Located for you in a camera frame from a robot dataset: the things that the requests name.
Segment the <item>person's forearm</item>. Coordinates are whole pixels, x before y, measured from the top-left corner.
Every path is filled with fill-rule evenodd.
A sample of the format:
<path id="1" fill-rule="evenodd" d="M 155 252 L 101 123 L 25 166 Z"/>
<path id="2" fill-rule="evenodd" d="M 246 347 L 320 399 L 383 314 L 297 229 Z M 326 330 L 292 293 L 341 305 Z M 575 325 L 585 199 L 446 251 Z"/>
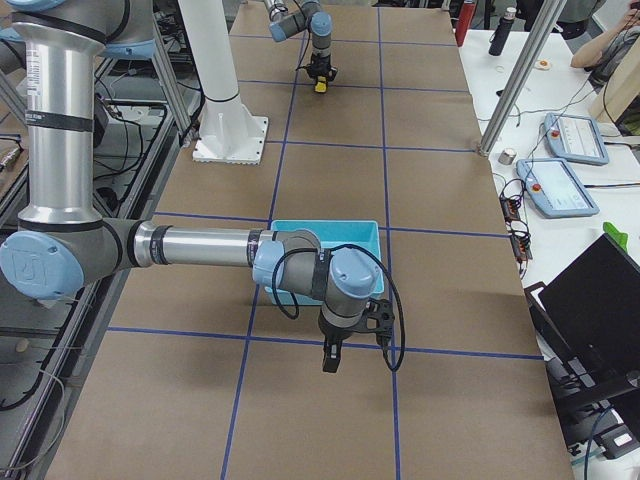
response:
<path id="1" fill-rule="evenodd" d="M 624 23 L 619 23 L 614 28 L 611 28 L 586 44 L 582 45 L 578 51 L 573 55 L 570 66 L 573 68 L 588 68 L 595 66 L 602 58 L 603 52 L 611 44 L 611 42 L 621 33 L 629 28 L 633 27 L 635 22 L 632 22 L 629 26 Z"/>

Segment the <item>person's hand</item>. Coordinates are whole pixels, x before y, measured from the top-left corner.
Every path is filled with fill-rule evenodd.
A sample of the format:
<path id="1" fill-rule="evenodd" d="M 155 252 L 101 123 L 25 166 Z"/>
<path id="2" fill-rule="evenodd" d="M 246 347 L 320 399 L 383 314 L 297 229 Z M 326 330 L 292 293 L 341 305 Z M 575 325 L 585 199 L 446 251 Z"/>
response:
<path id="1" fill-rule="evenodd" d="M 639 3 L 632 3 L 629 5 L 628 10 L 625 12 L 623 18 L 620 21 L 620 29 L 628 30 L 630 28 L 639 25 L 640 19 Z"/>

